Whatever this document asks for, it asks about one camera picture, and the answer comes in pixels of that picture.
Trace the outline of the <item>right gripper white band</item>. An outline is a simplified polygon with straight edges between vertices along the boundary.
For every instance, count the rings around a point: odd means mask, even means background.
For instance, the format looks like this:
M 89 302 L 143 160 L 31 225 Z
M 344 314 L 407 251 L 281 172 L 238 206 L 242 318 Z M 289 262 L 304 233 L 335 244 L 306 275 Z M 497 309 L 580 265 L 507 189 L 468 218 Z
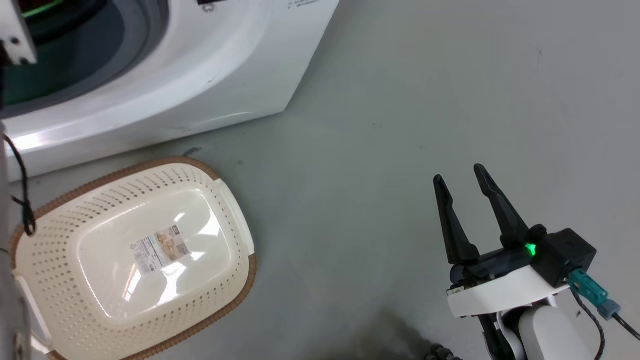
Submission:
M 452 315 L 462 318 L 499 313 L 569 289 L 567 284 L 553 287 L 535 271 L 531 266 L 534 256 L 525 246 L 530 228 L 489 171 L 479 163 L 473 170 L 496 217 L 503 249 L 480 255 L 462 228 L 444 178 L 435 175 L 433 185 L 442 237 L 447 260 L 453 266 L 452 285 L 446 292 Z

